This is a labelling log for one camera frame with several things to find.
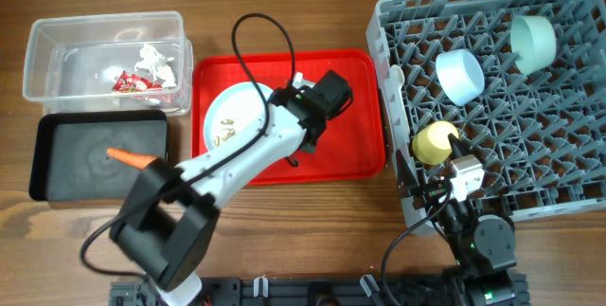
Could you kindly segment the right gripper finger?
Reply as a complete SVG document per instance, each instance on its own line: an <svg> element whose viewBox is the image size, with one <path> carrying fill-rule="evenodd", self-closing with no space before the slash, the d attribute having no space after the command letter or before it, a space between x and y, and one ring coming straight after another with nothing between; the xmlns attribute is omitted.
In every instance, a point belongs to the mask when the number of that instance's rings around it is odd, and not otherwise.
<svg viewBox="0 0 606 306"><path fill-rule="evenodd" d="M395 158L398 194L401 198L410 197L419 187L417 177L410 169L401 150L396 150Z"/></svg>
<svg viewBox="0 0 606 306"><path fill-rule="evenodd" d="M452 149L452 158L460 158L467 155L467 146L454 134L448 134L448 140Z"/></svg>

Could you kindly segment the yellow cup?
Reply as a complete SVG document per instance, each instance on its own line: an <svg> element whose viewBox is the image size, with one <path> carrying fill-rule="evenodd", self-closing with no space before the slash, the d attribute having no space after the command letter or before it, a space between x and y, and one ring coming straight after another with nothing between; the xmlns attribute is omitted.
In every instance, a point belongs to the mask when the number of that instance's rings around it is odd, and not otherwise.
<svg viewBox="0 0 606 306"><path fill-rule="evenodd" d="M413 138L415 158L431 166L444 162L452 153L450 135L459 138L458 130L448 121L437 121L425 127Z"/></svg>

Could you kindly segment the light blue small bowl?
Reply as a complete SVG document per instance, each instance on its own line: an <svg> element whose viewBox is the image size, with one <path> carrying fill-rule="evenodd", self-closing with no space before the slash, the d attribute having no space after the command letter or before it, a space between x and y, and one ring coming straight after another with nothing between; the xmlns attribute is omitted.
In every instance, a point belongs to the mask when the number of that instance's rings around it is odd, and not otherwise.
<svg viewBox="0 0 606 306"><path fill-rule="evenodd" d="M440 53L436 58L436 72L442 90L455 105L465 105L485 89L482 66L467 49Z"/></svg>

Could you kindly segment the light blue plate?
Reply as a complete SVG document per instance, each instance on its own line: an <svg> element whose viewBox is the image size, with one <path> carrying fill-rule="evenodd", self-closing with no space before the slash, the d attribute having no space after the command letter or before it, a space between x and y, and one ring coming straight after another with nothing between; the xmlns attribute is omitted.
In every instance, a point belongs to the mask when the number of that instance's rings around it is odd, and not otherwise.
<svg viewBox="0 0 606 306"><path fill-rule="evenodd" d="M205 114L203 137L207 149L210 151L216 148L213 144L213 129L221 120L233 119L236 135L257 119L263 110L263 104L253 83L240 82L223 90L212 101Z"/></svg>

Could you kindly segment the white plastic spoon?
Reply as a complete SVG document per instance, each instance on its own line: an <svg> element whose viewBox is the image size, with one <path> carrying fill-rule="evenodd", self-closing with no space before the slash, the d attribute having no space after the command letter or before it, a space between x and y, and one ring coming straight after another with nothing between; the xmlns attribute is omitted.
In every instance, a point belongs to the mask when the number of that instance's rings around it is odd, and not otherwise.
<svg viewBox="0 0 606 306"><path fill-rule="evenodd" d="M392 81L394 92L397 96L402 96L402 88L405 84L405 77L401 67L397 64L393 64L389 68L389 75Z"/></svg>

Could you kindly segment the mint green bowl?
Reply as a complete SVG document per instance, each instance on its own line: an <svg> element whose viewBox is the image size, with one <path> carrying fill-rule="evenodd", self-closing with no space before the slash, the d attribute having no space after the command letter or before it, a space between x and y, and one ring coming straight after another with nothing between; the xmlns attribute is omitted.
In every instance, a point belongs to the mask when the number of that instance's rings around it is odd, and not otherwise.
<svg viewBox="0 0 606 306"><path fill-rule="evenodd" d="M510 47L515 64L523 75L530 75L555 61L557 38L550 21L543 16L516 16L510 27Z"/></svg>

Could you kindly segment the white tissue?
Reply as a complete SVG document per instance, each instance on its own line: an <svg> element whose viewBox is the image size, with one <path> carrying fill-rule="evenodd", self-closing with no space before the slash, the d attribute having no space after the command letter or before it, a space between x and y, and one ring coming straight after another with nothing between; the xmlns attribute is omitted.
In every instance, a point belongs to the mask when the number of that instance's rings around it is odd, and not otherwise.
<svg viewBox="0 0 606 306"><path fill-rule="evenodd" d="M134 65L134 70L141 69L150 72L155 81L162 81L163 88L176 86L177 80L170 67L170 63L174 61L173 57L163 55L150 44L143 44L139 50L139 56L141 60Z"/></svg>

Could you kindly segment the orange carrot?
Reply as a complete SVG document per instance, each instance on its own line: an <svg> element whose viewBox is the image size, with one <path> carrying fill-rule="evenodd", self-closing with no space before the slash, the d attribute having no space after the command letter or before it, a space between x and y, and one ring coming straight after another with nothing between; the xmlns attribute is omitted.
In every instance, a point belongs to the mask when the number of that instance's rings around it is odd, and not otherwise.
<svg viewBox="0 0 606 306"><path fill-rule="evenodd" d="M152 162L158 159L157 156L141 153L132 153L117 148L108 148L106 153L109 157L116 159L128 166L134 167L138 170L144 170Z"/></svg>

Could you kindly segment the red snack wrapper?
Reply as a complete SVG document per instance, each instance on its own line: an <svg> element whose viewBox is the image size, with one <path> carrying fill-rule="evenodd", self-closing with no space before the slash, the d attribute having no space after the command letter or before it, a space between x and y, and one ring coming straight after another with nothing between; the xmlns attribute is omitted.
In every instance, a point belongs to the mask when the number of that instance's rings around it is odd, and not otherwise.
<svg viewBox="0 0 606 306"><path fill-rule="evenodd" d="M112 91L114 93L138 93L161 90L162 86L158 83L149 81L135 74L129 74L123 71L117 78Z"/></svg>

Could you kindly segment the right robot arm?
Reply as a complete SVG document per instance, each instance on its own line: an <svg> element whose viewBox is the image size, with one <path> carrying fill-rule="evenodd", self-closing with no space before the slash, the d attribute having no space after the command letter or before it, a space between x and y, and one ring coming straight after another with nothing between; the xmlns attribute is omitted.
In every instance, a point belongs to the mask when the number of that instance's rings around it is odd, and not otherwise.
<svg viewBox="0 0 606 306"><path fill-rule="evenodd" d="M411 194L421 200L425 217L405 230L409 235L428 222L441 227L456 266L442 273L446 293L455 305L503 305L516 297L508 269L517 264L515 224L508 216L479 213L469 195L479 191L485 176L482 162L456 136L447 135L452 150L451 174L423 184Z"/></svg>

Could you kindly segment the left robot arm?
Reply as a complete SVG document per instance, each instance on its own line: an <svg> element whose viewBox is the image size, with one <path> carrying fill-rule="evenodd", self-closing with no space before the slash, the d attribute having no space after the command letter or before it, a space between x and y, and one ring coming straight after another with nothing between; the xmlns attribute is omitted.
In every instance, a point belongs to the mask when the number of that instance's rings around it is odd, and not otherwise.
<svg viewBox="0 0 606 306"><path fill-rule="evenodd" d="M328 121L352 100L348 82L330 70L316 83L296 79L277 88L246 128L175 167L160 157L108 149L109 157L140 171L110 237L151 280L160 302L193 303L203 288L195 270L221 207L275 162L312 152Z"/></svg>

